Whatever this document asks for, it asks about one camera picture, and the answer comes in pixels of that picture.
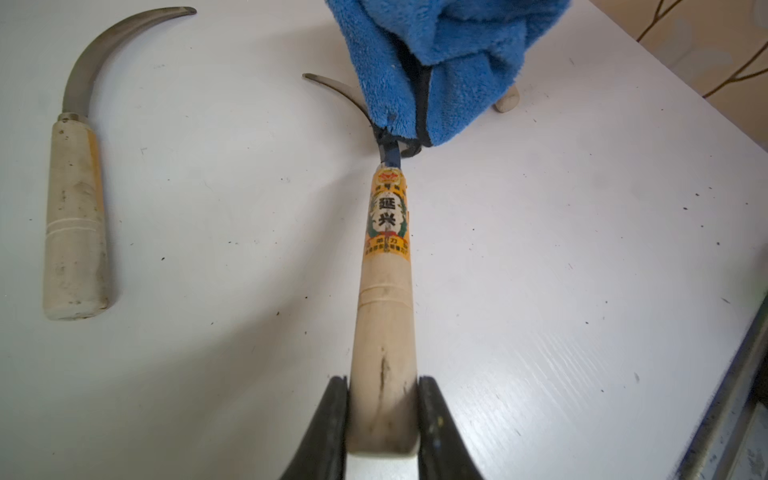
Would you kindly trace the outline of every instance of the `black clamp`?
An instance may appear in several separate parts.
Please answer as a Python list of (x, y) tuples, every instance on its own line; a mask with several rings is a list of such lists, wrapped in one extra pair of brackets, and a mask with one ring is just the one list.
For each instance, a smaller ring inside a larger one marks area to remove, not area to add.
[[(482, 480), (464, 446), (437, 381), (419, 378), (419, 479)], [(328, 381), (304, 438), (280, 480), (343, 480), (346, 465), (346, 377)]]

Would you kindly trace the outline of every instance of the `white table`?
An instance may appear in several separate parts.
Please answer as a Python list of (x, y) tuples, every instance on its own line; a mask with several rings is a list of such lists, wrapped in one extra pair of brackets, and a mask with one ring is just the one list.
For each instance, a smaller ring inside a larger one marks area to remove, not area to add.
[[(322, 2), (191, 5), (98, 82), (118, 297), (75, 323), (41, 311), (50, 127), (85, 45), (166, 4), (0, 7), (2, 478), (277, 478), (349, 371), (378, 156), (300, 77), (353, 83), (343, 38)], [(420, 372), (488, 480), (665, 478), (768, 287), (768, 154), (585, 0), (518, 86), (405, 162)]]

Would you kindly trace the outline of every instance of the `white handle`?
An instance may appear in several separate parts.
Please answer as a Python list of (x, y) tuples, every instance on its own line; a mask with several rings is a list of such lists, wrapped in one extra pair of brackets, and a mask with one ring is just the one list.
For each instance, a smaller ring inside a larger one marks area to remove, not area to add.
[(108, 307), (109, 269), (96, 135), (60, 118), (51, 137), (43, 310), (51, 320), (73, 320)]
[(416, 344), (406, 179), (398, 168), (373, 176), (360, 275), (346, 448), (351, 453), (413, 455)]

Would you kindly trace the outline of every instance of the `curved blade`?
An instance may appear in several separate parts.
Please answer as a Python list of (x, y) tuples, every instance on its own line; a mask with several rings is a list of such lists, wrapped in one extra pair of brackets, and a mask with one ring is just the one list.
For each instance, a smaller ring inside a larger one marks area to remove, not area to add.
[(358, 92), (356, 89), (350, 87), (347, 84), (343, 84), (340, 81), (333, 80), (332, 78), (323, 77), (322, 75), (315, 75), (314, 73), (305, 73), (302, 74), (302, 77), (306, 78), (307, 80), (315, 81), (321, 85), (325, 85), (326, 87), (330, 88), (331, 90), (336, 90), (340, 94), (344, 95), (354, 103), (357, 108), (360, 109), (360, 111), (366, 116), (368, 119), (368, 122), (370, 122), (371, 125), (373, 125), (373, 122), (371, 122), (371, 117), (368, 115), (368, 106), (366, 105), (366, 99), (363, 98), (362, 93)]
[(194, 15), (196, 13), (197, 10), (192, 7), (169, 7), (148, 10), (112, 25), (104, 33), (96, 37), (83, 50), (80, 58), (74, 63), (72, 72), (69, 74), (67, 87), (64, 90), (63, 113), (71, 112), (84, 115), (85, 117), (88, 116), (91, 94), (93, 93), (94, 82), (96, 82), (98, 72), (109, 55), (117, 47), (158, 23), (165, 22), (171, 18)]

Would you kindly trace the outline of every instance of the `microfiber towel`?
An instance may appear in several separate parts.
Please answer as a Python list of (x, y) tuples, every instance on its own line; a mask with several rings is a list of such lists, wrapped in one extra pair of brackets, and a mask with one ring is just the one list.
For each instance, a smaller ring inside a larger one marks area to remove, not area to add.
[(371, 121), (440, 145), (504, 95), (569, 0), (327, 0)]

